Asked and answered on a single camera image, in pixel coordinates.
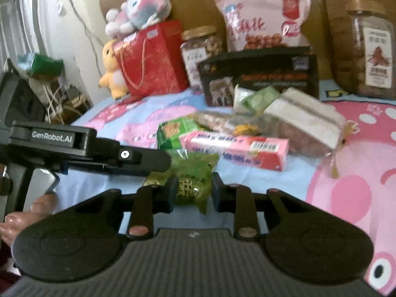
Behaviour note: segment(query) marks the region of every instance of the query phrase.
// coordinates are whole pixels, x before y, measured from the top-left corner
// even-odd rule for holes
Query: yellow plush toy
[[[114,99],[120,99],[128,94],[128,87],[125,83],[124,76],[118,67],[117,59],[113,51],[115,40],[111,40],[104,45],[102,51],[103,64],[106,73],[99,81],[99,88],[108,87]]]

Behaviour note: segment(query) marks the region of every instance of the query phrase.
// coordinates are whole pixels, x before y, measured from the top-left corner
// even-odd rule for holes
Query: jar label
[[[198,63],[207,59],[206,49],[202,47],[191,50],[183,50],[181,55],[186,66],[190,85],[199,86],[202,88],[201,78],[198,72]]]
[[[392,38],[385,30],[364,28],[366,85],[391,88],[393,78]]]

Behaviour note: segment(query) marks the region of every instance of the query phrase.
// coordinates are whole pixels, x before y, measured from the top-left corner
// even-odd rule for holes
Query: jar of nuts
[[[385,6],[371,0],[346,5],[352,19],[352,92],[361,96],[396,99],[395,34]]]
[[[221,38],[216,35],[216,27],[212,25],[186,30],[181,36],[185,41],[181,45],[181,54],[190,86],[195,91],[201,91],[202,84],[198,72],[198,63],[221,53]]]

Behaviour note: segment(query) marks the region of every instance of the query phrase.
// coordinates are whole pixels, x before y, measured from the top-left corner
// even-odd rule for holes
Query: bed sheet
[[[372,238],[375,256],[366,274],[366,280],[383,294],[396,285],[396,102],[367,99],[349,95],[334,81],[320,83],[320,98],[334,106],[354,125],[353,135],[337,155],[340,178],[333,180],[329,171],[316,160],[288,157],[284,172],[255,167],[241,167],[220,160],[216,171],[224,183],[249,186],[254,192],[265,193],[268,188],[279,188],[299,199],[351,222]],[[117,139],[132,146],[156,146],[158,124],[207,109],[202,95],[187,90],[177,95],[149,97],[136,103],[128,99],[117,104],[107,99],[96,105],[75,124],[98,130],[99,137]],[[229,108],[212,108],[230,112]],[[144,178],[133,176],[106,176],[69,171],[60,176],[56,189],[59,209],[65,209],[109,188],[122,193],[135,193]],[[126,214],[120,227],[125,233]],[[157,214],[156,228],[229,228],[233,216],[218,214],[209,202],[206,215],[195,206],[179,206],[170,215]],[[261,232],[267,228],[263,214],[259,214]]]

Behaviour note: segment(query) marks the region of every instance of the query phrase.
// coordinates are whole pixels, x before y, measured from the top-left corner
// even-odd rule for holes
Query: curtain
[[[0,0],[0,69],[7,58],[16,64],[29,51],[19,0]]]

